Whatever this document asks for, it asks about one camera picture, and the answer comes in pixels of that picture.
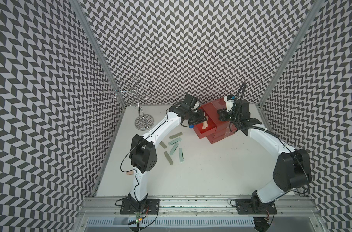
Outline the red top drawer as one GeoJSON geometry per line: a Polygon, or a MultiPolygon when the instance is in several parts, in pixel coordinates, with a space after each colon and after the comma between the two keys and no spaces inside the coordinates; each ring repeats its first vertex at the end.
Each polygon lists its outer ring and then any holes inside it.
{"type": "Polygon", "coordinates": [[[209,135],[212,135],[216,131],[216,124],[213,122],[212,119],[209,118],[209,116],[206,116],[207,121],[197,124],[194,126],[193,130],[198,136],[199,139],[203,139],[209,135]]]}

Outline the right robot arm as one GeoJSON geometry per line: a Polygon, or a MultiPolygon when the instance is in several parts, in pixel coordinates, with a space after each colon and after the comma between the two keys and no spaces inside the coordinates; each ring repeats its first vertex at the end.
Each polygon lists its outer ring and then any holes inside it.
{"type": "Polygon", "coordinates": [[[224,101],[226,107],[218,110],[219,120],[229,122],[230,129],[234,126],[233,133],[241,131],[258,142],[276,161],[271,180],[252,193],[251,204],[267,205],[300,187],[307,188],[302,194],[308,193],[312,182],[309,153],[284,143],[258,119],[252,118],[246,100],[230,94],[224,101]]]}

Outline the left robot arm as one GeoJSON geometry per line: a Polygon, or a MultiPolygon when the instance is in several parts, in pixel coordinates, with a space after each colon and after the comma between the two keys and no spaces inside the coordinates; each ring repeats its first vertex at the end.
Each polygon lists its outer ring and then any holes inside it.
{"type": "Polygon", "coordinates": [[[184,121],[188,126],[195,126],[206,121],[206,116],[200,109],[197,97],[186,94],[182,101],[174,103],[166,110],[165,117],[154,128],[143,135],[132,138],[129,158],[134,172],[133,187],[129,197],[136,203],[142,203],[147,198],[148,172],[158,161],[156,148],[160,142],[184,121]]]}

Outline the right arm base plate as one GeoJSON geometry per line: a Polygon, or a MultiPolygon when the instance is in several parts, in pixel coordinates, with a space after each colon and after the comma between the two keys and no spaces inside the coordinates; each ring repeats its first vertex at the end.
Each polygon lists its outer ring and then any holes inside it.
{"type": "Polygon", "coordinates": [[[277,209],[274,202],[261,203],[256,198],[235,199],[237,212],[239,215],[276,215],[277,209]]]}

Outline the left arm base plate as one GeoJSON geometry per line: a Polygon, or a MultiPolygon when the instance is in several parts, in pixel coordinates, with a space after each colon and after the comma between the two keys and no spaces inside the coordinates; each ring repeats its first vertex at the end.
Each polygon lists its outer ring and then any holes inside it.
{"type": "Polygon", "coordinates": [[[126,198],[122,201],[121,215],[135,215],[137,213],[156,215],[159,212],[160,199],[143,199],[138,202],[134,198],[126,198]]]}

